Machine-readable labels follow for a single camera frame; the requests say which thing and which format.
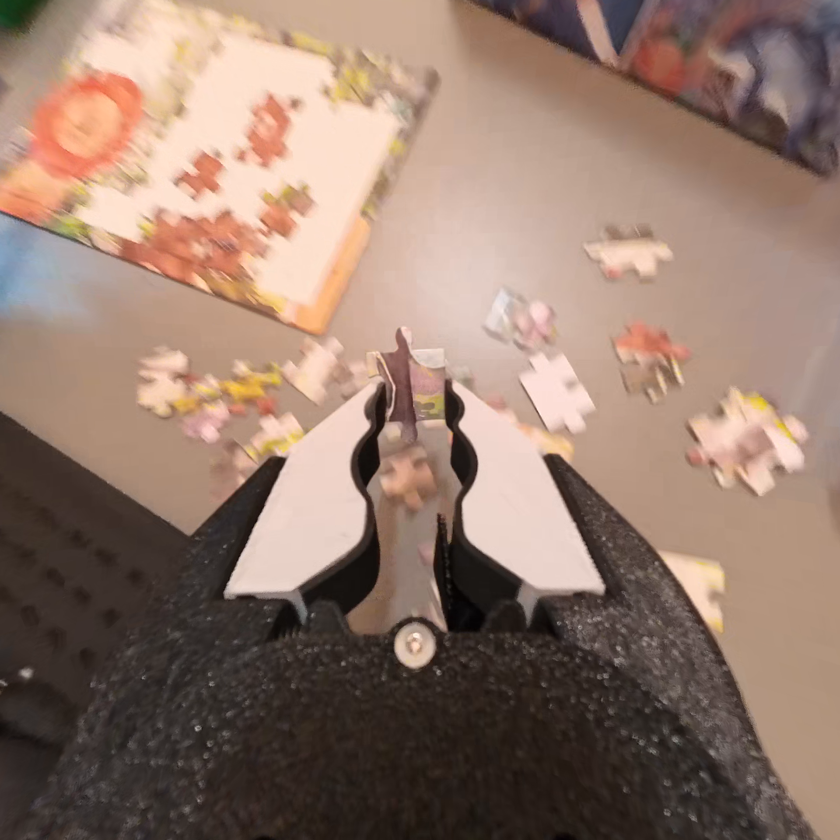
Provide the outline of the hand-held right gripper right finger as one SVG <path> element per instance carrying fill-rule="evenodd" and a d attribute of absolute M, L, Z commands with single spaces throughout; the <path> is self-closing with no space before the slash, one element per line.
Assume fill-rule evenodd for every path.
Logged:
<path fill-rule="evenodd" d="M 527 625 L 545 599 L 604 596 L 550 458 L 456 381 L 446 381 L 445 410 L 460 483 L 448 549 L 456 591 L 483 616 L 514 603 Z"/>

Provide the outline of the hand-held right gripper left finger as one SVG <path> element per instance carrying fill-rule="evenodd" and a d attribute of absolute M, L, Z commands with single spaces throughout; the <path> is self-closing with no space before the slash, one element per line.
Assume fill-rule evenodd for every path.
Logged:
<path fill-rule="evenodd" d="M 373 591 L 381 546 L 369 486 L 381 465 L 385 385 L 369 381 L 294 444 L 250 527 L 224 599 L 284 602 L 306 622 L 346 617 Z"/>

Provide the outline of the jigsaw pieces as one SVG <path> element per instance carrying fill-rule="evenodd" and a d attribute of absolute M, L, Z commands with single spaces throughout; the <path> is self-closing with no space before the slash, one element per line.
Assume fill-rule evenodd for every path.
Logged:
<path fill-rule="evenodd" d="M 181 351 L 160 348 L 140 363 L 136 402 L 139 407 L 161 418 L 179 416 L 192 422 L 193 431 L 208 443 L 215 443 L 235 408 L 267 398 L 267 390 L 288 383 L 311 402 L 321 404 L 327 387 L 340 385 L 346 402 L 370 381 L 365 362 L 347 365 L 343 361 L 343 347 L 335 341 L 318 343 L 309 340 L 304 347 L 301 363 L 272 365 L 257 370 L 245 362 L 234 366 L 234 377 L 221 381 L 212 376 L 196 379 L 190 376 L 190 362 Z M 549 358 L 542 353 L 533 355 L 529 368 L 520 378 L 523 390 L 540 415 L 543 430 L 527 429 L 505 409 L 484 402 L 516 424 L 537 446 L 541 455 L 564 458 L 564 451 L 549 448 L 552 434 L 568 431 L 578 434 L 585 428 L 585 416 L 594 411 L 594 403 L 563 355 Z M 287 457 L 304 433 L 293 415 L 279 415 L 270 407 L 261 414 L 258 433 L 246 447 L 239 447 L 232 456 L 234 487 L 245 483 L 243 464 L 257 466 L 269 457 L 277 457 L 278 465 Z M 405 505 L 416 509 L 424 498 L 434 492 L 434 473 L 430 470 L 423 447 L 407 444 L 386 460 L 381 477 L 385 496 L 399 497 Z"/>

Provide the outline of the purple green puzzle piece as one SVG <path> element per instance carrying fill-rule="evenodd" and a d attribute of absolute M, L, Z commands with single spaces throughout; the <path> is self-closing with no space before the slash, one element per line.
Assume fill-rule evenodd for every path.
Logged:
<path fill-rule="evenodd" d="M 385 420 L 399 426 L 401 440 L 417 442 L 419 424 L 445 422 L 447 360 L 442 348 L 417 349 L 413 333 L 401 326 L 395 333 L 395 349 L 369 351 L 365 365 L 370 377 L 385 384 Z"/>

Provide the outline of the jigsaw puzzle frame board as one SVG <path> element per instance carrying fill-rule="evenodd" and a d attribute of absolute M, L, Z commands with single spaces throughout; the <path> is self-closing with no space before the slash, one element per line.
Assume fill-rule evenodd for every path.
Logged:
<path fill-rule="evenodd" d="M 35 111 L 64 80 L 94 71 L 132 79 L 143 116 L 100 172 L 49 175 L 28 157 Z M 3 132 L 2 216 L 122 259 L 123 240 L 139 242 L 160 209 L 192 217 L 227 209 L 260 230 L 263 192 L 308 184 L 315 206 L 291 238 L 263 235 L 266 254 L 236 276 L 172 280 L 323 335 L 438 86 L 432 68 L 210 8 L 102 2 L 28 124 Z M 269 168 L 239 163 L 252 108 L 267 93 L 303 100 L 288 156 Z M 193 201 L 173 179 L 200 151 L 219 152 L 225 169 L 219 191 Z"/>

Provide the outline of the assembled orange lion pieces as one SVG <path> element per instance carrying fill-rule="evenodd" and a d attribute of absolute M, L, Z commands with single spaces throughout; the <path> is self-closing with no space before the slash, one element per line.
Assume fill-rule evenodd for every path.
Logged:
<path fill-rule="evenodd" d="M 49 175 L 84 180 L 118 159 L 142 116 L 132 79 L 102 71 L 70 77 L 38 105 L 28 157 Z"/>

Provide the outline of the brown green puzzle piece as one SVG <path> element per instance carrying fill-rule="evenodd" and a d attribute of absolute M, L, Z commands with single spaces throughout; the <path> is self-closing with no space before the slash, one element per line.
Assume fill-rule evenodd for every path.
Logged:
<path fill-rule="evenodd" d="M 260 231 L 267 237 L 291 238 L 298 230 L 299 218 L 308 216 L 315 206 L 308 184 L 287 184 L 278 193 L 263 192 L 260 198 Z"/>

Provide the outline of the plain brown puzzle piece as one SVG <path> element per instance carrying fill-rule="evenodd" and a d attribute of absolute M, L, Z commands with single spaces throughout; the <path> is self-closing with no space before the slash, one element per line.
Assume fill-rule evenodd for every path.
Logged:
<path fill-rule="evenodd" d="M 181 171 L 174 179 L 174 186 L 197 201 L 206 194 L 219 191 L 219 176 L 224 172 L 224 162 L 217 151 L 200 151 L 190 163 L 190 167 Z"/>

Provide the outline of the illustrated puzzle box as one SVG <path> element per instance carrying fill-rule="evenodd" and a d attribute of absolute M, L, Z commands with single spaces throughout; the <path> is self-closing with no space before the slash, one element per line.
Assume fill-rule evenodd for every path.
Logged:
<path fill-rule="evenodd" d="M 838 173 L 838 1 L 478 1 L 820 176 Z"/>

